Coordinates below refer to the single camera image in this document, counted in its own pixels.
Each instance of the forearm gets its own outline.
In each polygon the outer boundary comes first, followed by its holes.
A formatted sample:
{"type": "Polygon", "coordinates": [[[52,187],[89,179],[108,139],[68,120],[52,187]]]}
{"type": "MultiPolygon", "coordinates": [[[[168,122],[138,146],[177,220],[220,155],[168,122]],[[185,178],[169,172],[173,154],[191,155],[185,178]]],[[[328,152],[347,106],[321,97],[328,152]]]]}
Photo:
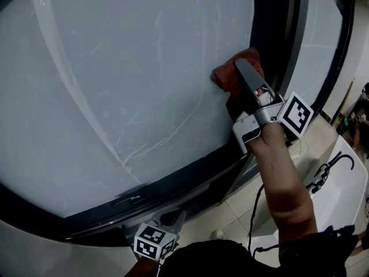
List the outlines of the forearm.
{"type": "Polygon", "coordinates": [[[158,261],[141,257],[125,277],[155,277],[158,269],[158,261]]]}
{"type": "Polygon", "coordinates": [[[317,232],[312,200],[284,144],[255,152],[266,201],[279,232],[280,241],[300,238],[301,232],[317,232]]]}

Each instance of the red cloth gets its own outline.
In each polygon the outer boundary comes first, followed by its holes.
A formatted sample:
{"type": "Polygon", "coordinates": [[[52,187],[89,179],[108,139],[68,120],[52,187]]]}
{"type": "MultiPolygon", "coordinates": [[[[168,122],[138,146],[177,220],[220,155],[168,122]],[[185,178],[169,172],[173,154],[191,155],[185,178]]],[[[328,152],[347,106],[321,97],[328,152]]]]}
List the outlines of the red cloth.
{"type": "Polygon", "coordinates": [[[238,58],[246,59],[261,77],[265,78],[260,64],[259,52],[253,47],[237,53],[226,63],[215,68],[210,79],[224,92],[230,92],[235,99],[238,98],[242,90],[242,79],[239,77],[234,65],[235,60],[238,58]]]}

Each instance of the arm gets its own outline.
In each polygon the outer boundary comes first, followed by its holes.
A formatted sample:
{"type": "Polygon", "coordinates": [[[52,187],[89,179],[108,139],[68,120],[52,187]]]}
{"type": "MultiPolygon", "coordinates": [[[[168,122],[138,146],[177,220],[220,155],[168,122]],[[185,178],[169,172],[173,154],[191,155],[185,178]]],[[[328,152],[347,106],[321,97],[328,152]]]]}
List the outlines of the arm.
{"type": "Polygon", "coordinates": [[[141,257],[125,277],[155,277],[158,269],[158,261],[141,257]]]}
{"type": "Polygon", "coordinates": [[[285,145],[282,126],[265,125],[261,137],[250,141],[248,146],[260,169],[280,243],[317,233],[314,207],[285,145]]]}

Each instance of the glass pane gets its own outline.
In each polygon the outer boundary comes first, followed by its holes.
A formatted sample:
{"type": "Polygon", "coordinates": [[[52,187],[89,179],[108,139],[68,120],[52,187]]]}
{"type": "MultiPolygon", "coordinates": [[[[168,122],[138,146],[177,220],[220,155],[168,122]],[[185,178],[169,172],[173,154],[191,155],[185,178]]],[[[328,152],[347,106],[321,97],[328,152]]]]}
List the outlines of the glass pane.
{"type": "Polygon", "coordinates": [[[303,44],[287,89],[312,105],[328,75],[341,35],[342,14],[337,0],[309,0],[303,44]]]}
{"type": "Polygon", "coordinates": [[[216,66],[253,0],[12,0],[0,13],[1,182],[66,217],[223,146],[216,66]]]}

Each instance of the white shoe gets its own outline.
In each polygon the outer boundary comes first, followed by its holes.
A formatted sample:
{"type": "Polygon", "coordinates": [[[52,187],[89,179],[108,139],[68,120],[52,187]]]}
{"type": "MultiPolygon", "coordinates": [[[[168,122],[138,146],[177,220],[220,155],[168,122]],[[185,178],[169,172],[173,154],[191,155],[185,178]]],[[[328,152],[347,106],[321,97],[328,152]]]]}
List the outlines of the white shoe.
{"type": "Polygon", "coordinates": [[[212,240],[227,240],[227,238],[225,237],[225,234],[223,233],[222,230],[212,231],[212,234],[210,235],[210,238],[212,240]]]}

